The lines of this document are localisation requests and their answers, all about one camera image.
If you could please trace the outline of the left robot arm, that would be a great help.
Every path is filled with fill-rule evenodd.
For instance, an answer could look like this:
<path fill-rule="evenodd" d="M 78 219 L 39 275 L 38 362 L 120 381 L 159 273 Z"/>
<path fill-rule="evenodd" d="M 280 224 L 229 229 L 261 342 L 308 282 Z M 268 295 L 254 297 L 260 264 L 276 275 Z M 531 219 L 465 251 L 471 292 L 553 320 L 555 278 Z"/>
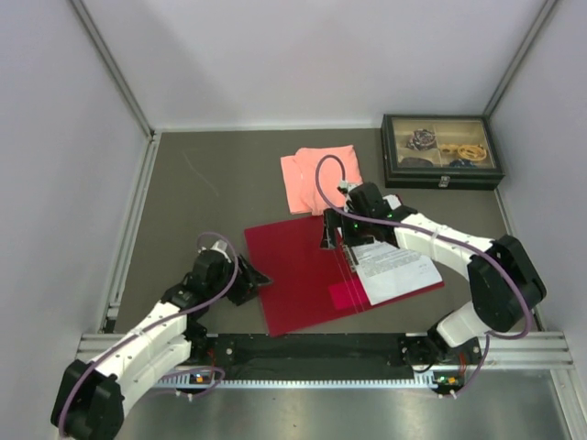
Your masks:
<path fill-rule="evenodd" d="M 115 438 L 154 385 L 177 377 L 184 361 L 205 358 L 206 331 L 198 321 L 212 304 L 227 298 L 240 306 L 271 284 L 223 236 L 215 239 L 198 248 L 191 270 L 134 328 L 102 354 L 65 369 L 50 416 L 60 437 Z"/>

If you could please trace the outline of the red plastic folder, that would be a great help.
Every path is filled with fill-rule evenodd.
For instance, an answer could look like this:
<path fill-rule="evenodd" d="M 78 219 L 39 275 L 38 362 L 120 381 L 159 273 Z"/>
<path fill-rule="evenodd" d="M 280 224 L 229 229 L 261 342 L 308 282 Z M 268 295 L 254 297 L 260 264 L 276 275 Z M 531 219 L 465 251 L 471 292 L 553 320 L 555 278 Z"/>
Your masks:
<path fill-rule="evenodd" d="M 325 250 L 320 248 L 322 233 L 323 220 L 318 216 L 255 226 L 245 231 L 251 264 L 273 280 L 272 285 L 260 289 L 270 336 L 281 336 L 436 290 L 426 289 L 370 305 L 357 273 L 349 269 L 341 234 L 338 232 L 337 248 Z"/>

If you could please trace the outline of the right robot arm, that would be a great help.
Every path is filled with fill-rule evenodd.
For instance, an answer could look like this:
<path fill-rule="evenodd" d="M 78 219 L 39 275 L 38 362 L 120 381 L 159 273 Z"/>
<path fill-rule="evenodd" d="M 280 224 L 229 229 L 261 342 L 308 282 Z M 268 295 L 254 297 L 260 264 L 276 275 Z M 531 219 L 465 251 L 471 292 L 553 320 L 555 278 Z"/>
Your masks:
<path fill-rule="evenodd" d="M 517 238 L 472 236 L 404 204 L 392 208 L 372 182 L 342 180 L 338 191 L 344 206 L 328 202 L 326 214 L 341 223 L 347 245 L 387 243 L 426 256 L 469 283 L 470 300 L 428 332 L 427 348 L 434 360 L 450 362 L 476 336 L 506 339 L 519 321 L 525 324 L 518 336 L 527 335 L 531 312 L 545 299 L 547 289 Z"/>

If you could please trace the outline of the white printed paper stack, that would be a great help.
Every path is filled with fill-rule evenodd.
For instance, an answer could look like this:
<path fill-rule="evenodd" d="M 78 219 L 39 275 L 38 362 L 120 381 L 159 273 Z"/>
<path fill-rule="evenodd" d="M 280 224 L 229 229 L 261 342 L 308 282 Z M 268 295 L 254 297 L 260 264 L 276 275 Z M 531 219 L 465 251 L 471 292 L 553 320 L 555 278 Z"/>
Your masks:
<path fill-rule="evenodd" d="M 388 243 L 350 249 L 355 271 L 370 305 L 387 303 L 411 293 L 444 286 L 431 258 Z"/>

